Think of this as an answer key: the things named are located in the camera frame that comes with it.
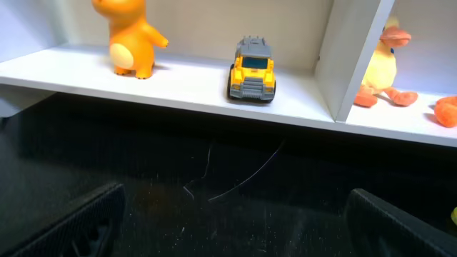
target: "gray truck roof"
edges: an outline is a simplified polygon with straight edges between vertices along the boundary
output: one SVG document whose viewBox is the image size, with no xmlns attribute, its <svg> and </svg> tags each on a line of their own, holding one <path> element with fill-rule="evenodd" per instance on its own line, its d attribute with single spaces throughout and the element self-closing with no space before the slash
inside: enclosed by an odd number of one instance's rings
<svg viewBox="0 0 457 257">
<path fill-rule="evenodd" d="M 236 47 L 236 55 L 238 52 L 242 56 L 271 58 L 271 47 L 266 44 L 264 38 L 259 37 L 244 37 Z"/>
</svg>

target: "figurine's arm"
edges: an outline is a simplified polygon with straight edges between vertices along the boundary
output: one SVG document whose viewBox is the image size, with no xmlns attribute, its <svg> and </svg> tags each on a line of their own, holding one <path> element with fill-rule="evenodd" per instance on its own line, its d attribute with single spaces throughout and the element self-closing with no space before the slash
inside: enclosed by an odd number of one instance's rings
<svg viewBox="0 0 457 257">
<path fill-rule="evenodd" d="M 166 48 L 169 45 L 169 41 L 164 36 L 162 36 L 153 26 L 148 24 L 144 25 L 143 32 L 146 34 L 149 41 L 154 46 Z"/>
</svg>

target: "glossy black tabletop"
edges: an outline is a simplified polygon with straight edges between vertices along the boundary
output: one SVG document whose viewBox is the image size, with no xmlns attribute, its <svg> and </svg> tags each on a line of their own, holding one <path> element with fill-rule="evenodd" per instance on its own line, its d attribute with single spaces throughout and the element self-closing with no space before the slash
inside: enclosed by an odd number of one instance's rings
<svg viewBox="0 0 457 257">
<path fill-rule="evenodd" d="M 343 219 L 355 188 L 456 235 L 456 153 L 56 94 L 0 132 L 0 238 L 117 181 L 113 256 L 356 256 Z"/>
</svg>

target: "yellow toy truck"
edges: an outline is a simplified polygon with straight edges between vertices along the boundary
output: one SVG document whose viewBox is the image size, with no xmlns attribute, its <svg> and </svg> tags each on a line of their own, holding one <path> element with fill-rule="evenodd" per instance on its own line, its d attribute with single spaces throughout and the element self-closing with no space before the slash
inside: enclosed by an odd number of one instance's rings
<svg viewBox="0 0 457 257">
<path fill-rule="evenodd" d="M 256 99 L 270 103 L 276 93 L 271 47 L 265 39 L 244 37 L 236 47 L 227 85 L 229 99 Z"/>
</svg>

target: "orange figurine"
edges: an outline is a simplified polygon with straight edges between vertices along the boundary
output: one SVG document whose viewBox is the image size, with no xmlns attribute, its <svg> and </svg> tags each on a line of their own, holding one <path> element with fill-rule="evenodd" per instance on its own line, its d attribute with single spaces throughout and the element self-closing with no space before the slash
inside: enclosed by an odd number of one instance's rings
<svg viewBox="0 0 457 257">
<path fill-rule="evenodd" d="M 109 20 L 109 55 L 118 75 L 136 71 L 138 79 L 152 76 L 154 48 L 169 41 L 146 20 L 145 0 L 92 0 L 97 12 Z"/>
<path fill-rule="evenodd" d="M 445 127 L 457 126 L 457 96 L 440 99 L 435 106 L 435 116 L 439 123 Z"/>
<path fill-rule="evenodd" d="M 393 48 L 405 46 L 410 40 L 411 35 L 399 29 L 398 20 L 389 18 L 366 69 L 354 101 L 355 104 L 372 107 L 378 103 L 378 98 L 375 95 L 382 92 L 386 93 L 398 106 L 410 106 L 417 100 L 418 94 L 416 92 L 399 92 L 392 87 L 397 74 Z"/>
</svg>

